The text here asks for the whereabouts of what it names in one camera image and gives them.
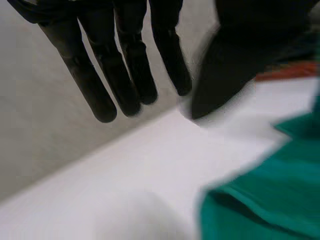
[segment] black glove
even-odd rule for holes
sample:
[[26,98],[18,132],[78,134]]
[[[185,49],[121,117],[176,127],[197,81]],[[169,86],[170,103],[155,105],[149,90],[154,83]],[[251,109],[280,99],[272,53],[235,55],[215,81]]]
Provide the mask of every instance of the black glove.
[[229,102],[257,73],[303,36],[319,0],[216,0],[220,28],[202,58],[191,118]]
[[[168,1],[167,7],[171,8],[170,5],[175,1],[179,0]],[[150,71],[146,45],[141,36],[147,10],[146,0],[8,2],[27,21],[39,24],[57,48],[99,121],[113,121],[117,116],[117,109],[88,57],[78,20],[122,112],[126,116],[134,116],[140,111],[141,103],[148,105],[157,100],[158,92]],[[156,43],[178,93],[186,95],[191,90],[191,78],[180,49],[179,37],[175,32],[182,2],[179,1],[178,7],[169,14],[171,18],[167,17],[163,6],[158,11],[155,10],[159,6],[162,5],[156,1],[152,8],[152,23],[155,22],[152,27]],[[129,74],[115,43],[115,19]]]

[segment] white surface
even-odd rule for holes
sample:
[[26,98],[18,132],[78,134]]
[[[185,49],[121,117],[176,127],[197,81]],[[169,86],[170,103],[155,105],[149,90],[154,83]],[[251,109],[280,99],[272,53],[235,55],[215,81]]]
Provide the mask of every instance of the white surface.
[[270,124],[307,111],[314,89],[258,85],[210,129],[169,112],[2,204],[0,239],[194,239],[202,188],[259,164],[286,139]]

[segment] teal cloth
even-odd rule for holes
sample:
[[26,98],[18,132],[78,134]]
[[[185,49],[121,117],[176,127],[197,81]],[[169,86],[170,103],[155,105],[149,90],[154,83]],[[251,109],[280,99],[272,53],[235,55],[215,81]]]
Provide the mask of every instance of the teal cloth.
[[203,240],[320,240],[320,139],[295,139],[206,192]]

